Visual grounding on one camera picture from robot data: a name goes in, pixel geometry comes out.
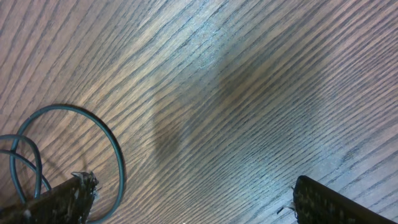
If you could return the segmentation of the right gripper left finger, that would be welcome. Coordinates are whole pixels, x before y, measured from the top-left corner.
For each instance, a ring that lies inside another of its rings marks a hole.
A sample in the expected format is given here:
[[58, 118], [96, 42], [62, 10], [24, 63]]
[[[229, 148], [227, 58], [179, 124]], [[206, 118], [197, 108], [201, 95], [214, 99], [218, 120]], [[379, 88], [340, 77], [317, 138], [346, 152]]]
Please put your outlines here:
[[74, 172], [72, 178], [38, 199], [1, 211], [1, 224], [84, 224], [96, 197], [94, 173]]

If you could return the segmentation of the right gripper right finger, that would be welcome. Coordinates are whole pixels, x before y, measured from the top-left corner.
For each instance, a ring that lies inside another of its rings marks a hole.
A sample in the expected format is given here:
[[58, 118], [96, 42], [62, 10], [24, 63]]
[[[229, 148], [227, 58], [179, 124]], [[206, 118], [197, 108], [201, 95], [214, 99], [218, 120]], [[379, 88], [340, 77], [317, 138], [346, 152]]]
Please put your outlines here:
[[295, 183], [293, 203], [299, 224], [395, 224], [305, 175]]

